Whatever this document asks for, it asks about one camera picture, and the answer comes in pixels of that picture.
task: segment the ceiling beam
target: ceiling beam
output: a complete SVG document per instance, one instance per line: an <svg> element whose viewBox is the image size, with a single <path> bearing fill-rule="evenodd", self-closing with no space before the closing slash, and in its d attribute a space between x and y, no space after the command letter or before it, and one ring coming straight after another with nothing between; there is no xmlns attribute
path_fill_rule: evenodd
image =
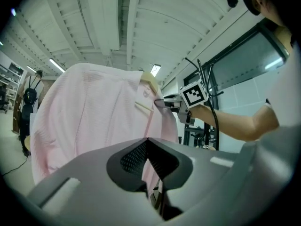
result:
<svg viewBox="0 0 301 226"><path fill-rule="evenodd" d="M102 2L110 49L119 50L121 44L121 0L102 0Z"/></svg>
<svg viewBox="0 0 301 226"><path fill-rule="evenodd" d="M89 10L88 0L77 0L79 11L81 14L81 18L83 21L83 25L87 31L88 38L94 49L99 48L95 30L92 24L91 14Z"/></svg>
<svg viewBox="0 0 301 226"><path fill-rule="evenodd" d="M163 33L166 39L173 38L190 44L197 44L203 37L197 36L196 33L191 33L187 26L173 23L173 21L163 19L152 19L155 16L148 18L136 18L135 30L144 30L147 34L161 34Z"/></svg>
<svg viewBox="0 0 301 226"><path fill-rule="evenodd" d="M127 19L127 64L132 64L134 27L139 0L130 0Z"/></svg>
<svg viewBox="0 0 301 226"><path fill-rule="evenodd" d="M190 15L189 12L184 10L177 10L172 5L168 6L166 4L159 4L158 2L153 2L152 0L143 0L143 3L139 4L139 9L151 10L156 13L162 14L165 16L165 19L169 19L170 17L180 21L187 27L195 30L200 33L201 36L205 36L213 26L204 25L204 23Z"/></svg>
<svg viewBox="0 0 301 226"><path fill-rule="evenodd" d="M196 38L204 38L204 35L199 32L198 30L192 28L191 26L187 25L185 21L177 20L169 15L158 13L156 11L144 9L144 8L137 8L137 11L140 12L140 16L137 19L137 21L141 20L155 20L157 23L164 23L165 21L168 21L171 24L175 24L177 27L184 31L184 33L190 33L192 36L195 36Z"/></svg>
<svg viewBox="0 0 301 226"><path fill-rule="evenodd" d="M84 57L79 51L77 45L74 42L74 39L71 37L67 26L62 18L61 12L57 6L56 0L47 0L49 8L50 8L50 13L52 15L53 20L55 21L55 24L59 28L59 30L62 32L62 35L67 41L67 44L69 45L69 48L71 52L75 55L75 57L79 61L84 61Z"/></svg>
<svg viewBox="0 0 301 226"><path fill-rule="evenodd" d="M223 34L232 24L234 24L245 12L246 6L242 0L235 8L232 8L227 15L196 45L196 47L187 55L191 61L195 60L211 43L213 43L221 34ZM177 68L164 81L162 89L172 81L182 70L189 65L189 62L182 60Z"/></svg>
<svg viewBox="0 0 301 226"><path fill-rule="evenodd" d="M120 49L119 0L88 0L90 17L103 55Z"/></svg>
<svg viewBox="0 0 301 226"><path fill-rule="evenodd" d="M32 64L26 58L24 58L18 51L16 51L8 42L5 43L4 46L0 46L0 50L10 59L12 59L15 63L17 63L20 67L26 69L31 72L27 66L31 68L35 68L36 65Z"/></svg>
<svg viewBox="0 0 301 226"><path fill-rule="evenodd" d="M136 36L133 38L134 42L141 41L144 43L149 43L163 49L173 51L177 54L182 54L183 56L186 56L187 52L193 48L194 45L193 43L188 43L185 40L171 38L168 36L163 38L162 35L156 33L150 34L150 31L147 32L135 29L135 35Z"/></svg>
<svg viewBox="0 0 301 226"><path fill-rule="evenodd" d="M193 2L196 3L204 3L204 4L208 4L208 6L212 6L213 8L215 8L217 11L219 11L223 16L227 13L227 8L228 5L226 4L225 6L221 6L220 0L214 1L214 0L199 0L199 1L194 1Z"/></svg>
<svg viewBox="0 0 301 226"><path fill-rule="evenodd" d="M159 11L174 17L180 21L187 21L187 23L196 22L200 28L205 32L210 30L219 19L214 17L214 14L208 14L208 10L205 6L193 6L191 0L148 0L151 1L150 5L154 4L151 10Z"/></svg>
<svg viewBox="0 0 301 226"><path fill-rule="evenodd" d="M27 24L25 18L23 17L20 10L17 11L18 16L16 16L16 19L20 26L24 29L25 33L28 35L28 37L33 41L33 43L43 52L43 54L50 58L53 58L53 55L47 50L47 48L43 45L43 43L38 39L38 37L34 34L32 29Z"/></svg>
<svg viewBox="0 0 301 226"><path fill-rule="evenodd" d="M8 34L9 37L12 38L12 40L14 40L16 42L16 44L23 49L23 51L29 56L31 57L36 63L37 66L41 69L46 71L49 74L55 74L54 71L51 71L47 68L47 66L28 48L25 46L25 44L21 41L21 39L15 34L14 31L12 31L11 29L6 30L6 34Z"/></svg>

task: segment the shelf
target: shelf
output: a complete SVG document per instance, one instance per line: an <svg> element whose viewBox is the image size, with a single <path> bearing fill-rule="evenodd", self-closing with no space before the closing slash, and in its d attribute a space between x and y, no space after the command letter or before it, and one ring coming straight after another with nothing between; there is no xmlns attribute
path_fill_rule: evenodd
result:
<svg viewBox="0 0 301 226"><path fill-rule="evenodd" d="M10 88L7 88L7 89L9 89L9 90L11 90L11 91L13 91L13 92L17 93L17 91L16 91L16 90L13 90L13 89L10 89Z"/></svg>
<svg viewBox="0 0 301 226"><path fill-rule="evenodd" d="M4 75L0 74L0 76L2 76L4 79L8 80L9 82L13 82L15 83L16 85L19 85L17 82L14 82L12 80L10 80L8 77L5 77Z"/></svg>
<svg viewBox="0 0 301 226"><path fill-rule="evenodd" d="M4 81L2 81L2 80L0 80L0 82L1 82L1 83L3 83L3 84L6 84L6 85L8 85L8 83L6 83L6 82L4 82Z"/></svg>
<svg viewBox="0 0 301 226"><path fill-rule="evenodd" d="M5 70L7 70L7 71L9 71L9 72L13 73L14 75L18 76L19 78L21 78L21 77L22 77L22 76L18 75L17 73L15 73L15 72L11 71L10 69L7 69L7 68L3 67L2 65L0 65L0 69L1 69L1 68L4 68Z"/></svg>

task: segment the wall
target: wall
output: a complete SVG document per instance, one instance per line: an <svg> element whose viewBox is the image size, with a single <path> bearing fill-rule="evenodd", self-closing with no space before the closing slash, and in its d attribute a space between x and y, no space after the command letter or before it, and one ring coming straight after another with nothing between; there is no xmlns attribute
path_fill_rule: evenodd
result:
<svg viewBox="0 0 301 226"><path fill-rule="evenodd" d="M178 93L178 83L176 79L170 81L170 83L162 89L162 94L164 96L176 93Z"/></svg>
<svg viewBox="0 0 301 226"><path fill-rule="evenodd" d="M59 76L43 76L43 80L56 81Z"/></svg>
<svg viewBox="0 0 301 226"><path fill-rule="evenodd" d="M47 94L47 92L49 91L50 87L54 84L55 80L47 80L47 79L42 79L42 82L44 84L44 89L40 95L41 100L44 99L45 95Z"/></svg>
<svg viewBox="0 0 301 226"><path fill-rule="evenodd" d="M7 57L2 51L0 51L0 65L2 65L5 68L9 68L11 63L14 63L15 65L21 67L24 70L21 81L20 81L21 83L23 83L23 81L26 77L26 74L27 74L27 70L24 69L22 66L18 65L17 63L15 63L13 60L11 60L9 57Z"/></svg>
<svg viewBox="0 0 301 226"><path fill-rule="evenodd" d="M224 89L224 94L218 97L220 111L237 115L254 115L265 103L268 89L282 69L283 66ZM244 143L220 132L221 151L239 153Z"/></svg>

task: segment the black frame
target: black frame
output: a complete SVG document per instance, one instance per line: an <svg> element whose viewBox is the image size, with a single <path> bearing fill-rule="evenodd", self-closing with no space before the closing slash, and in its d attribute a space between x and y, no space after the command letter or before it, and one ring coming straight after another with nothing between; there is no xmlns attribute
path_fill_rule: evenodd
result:
<svg viewBox="0 0 301 226"><path fill-rule="evenodd" d="M243 34L240 38L238 38L236 41L231 43L227 48L225 48L223 51L218 53L216 56L214 56L212 59L207 61L204 65L202 65L202 68L204 71L208 72L210 65L218 62L225 56L227 56L229 53L234 51L237 47L241 46L242 44L248 42L253 36L257 35L258 33L261 33L273 46L273 48L277 51L277 53L282 57L284 63L288 59L289 55L284 47L284 45L273 35L273 33L267 28L268 26L273 27L274 24L268 20L268 19L263 19L261 20L258 24L256 24L253 28L251 28L249 31L247 31L245 34ZM196 76L197 70L188 75L184 79L184 86L189 84L189 80ZM210 83L211 86L216 86L216 80L213 71L211 71L211 78L210 78ZM213 87L212 88L212 94L216 95L217 94L217 88ZM212 106L214 109L218 110L218 99L217 97L213 97L212 99ZM189 145L189 138L190 138L190 133L188 131L184 131L184 145Z"/></svg>

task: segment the person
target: person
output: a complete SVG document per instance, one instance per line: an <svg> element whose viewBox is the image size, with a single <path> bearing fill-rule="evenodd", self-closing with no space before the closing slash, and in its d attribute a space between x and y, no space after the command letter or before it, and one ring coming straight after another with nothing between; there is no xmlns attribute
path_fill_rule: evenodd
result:
<svg viewBox="0 0 301 226"><path fill-rule="evenodd" d="M267 19L273 21L279 26L286 26L298 42L298 39L300 38L299 29L296 26L297 23L294 21L293 16L290 15L290 12L292 12L296 2L296 0L244 0L248 9L254 15L259 15L261 13ZM297 42L293 47L293 53L295 53L293 56L290 56L292 58L289 58L287 62L287 64L293 64L290 65L290 72L288 72L291 74L286 77L290 83L293 82L291 78L297 76L293 73L299 72L299 69L301 68L300 64L296 65L296 61L300 61L300 58L298 57L299 46ZM282 87L284 88L287 83L288 81L285 83L278 83L278 85L273 88L274 91L276 88L282 90ZM293 110L294 112L281 105L281 100L279 99L273 99L273 101L275 101L273 105L271 105L272 103L270 103L270 99L267 99L266 103L253 116L234 115L216 111L219 130L237 140L254 141L259 139L263 134L278 128L280 124L282 125L283 120L287 121L288 119L285 117L289 118L289 116L284 115L285 113L292 114L290 118L291 121L299 120L301 117L301 100L300 92L296 91L298 90L299 82L294 81L294 83L295 84L292 85L295 87L295 91L293 93L291 89L287 88L287 94L292 94L290 99L291 103L286 102L284 99L285 97L288 97L288 95L282 94L284 97L283 101L285 101L285 103L282 104L286 104L288 107L295 109ZM215 127L214 117L209 107L204 105L196 106L191 109L190 113L192 117L201 119L207 124Z"/></svg>
<svg viewBox="0 0 301 226"><path fill-rule="evenodd" d="M4 107L9 104L9 102L8 102L8 100L6 98L6 93L7 93L6 84L2 84L0 86L0 111L2 110L5 113L7 113L7 109L4 108Z"/></svg>
<svg viewBox="0 0 301 226"><path fill-rule="evenodd" d="M30 120L25 120L22 117L22 111L25 106L25 101L24 101L24 94L26 93L28 88L32 88L36 91L36 99L33 103L32 106L32 112L36 113L38 111L38 105L40 103L40 95L43 91L44 84L41 81L43 77L43 71L39 70L35 73L33 76L29 76L25 79L24 83L18 90L20 97L22 98L21 104L20 104L20 110L19 110L19 128L20 128L20 140L23 148L23 153L26 157L30 155L29 151L25 147L25 139L27 136L29 136L29 125L30 125Z"/></svg>

